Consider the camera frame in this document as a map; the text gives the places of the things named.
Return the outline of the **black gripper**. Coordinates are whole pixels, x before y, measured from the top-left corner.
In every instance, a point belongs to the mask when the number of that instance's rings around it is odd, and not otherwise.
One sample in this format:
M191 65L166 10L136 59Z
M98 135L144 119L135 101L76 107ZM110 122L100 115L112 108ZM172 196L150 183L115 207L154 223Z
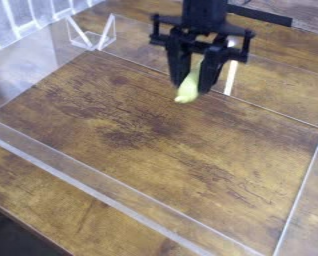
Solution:
M170 79L176 88L191 69L191 53L204 54L198 91L210 92L227 61L246 63L251 29L227 21L228 0L183 0L182 15L151 15L150 43L167 50Z

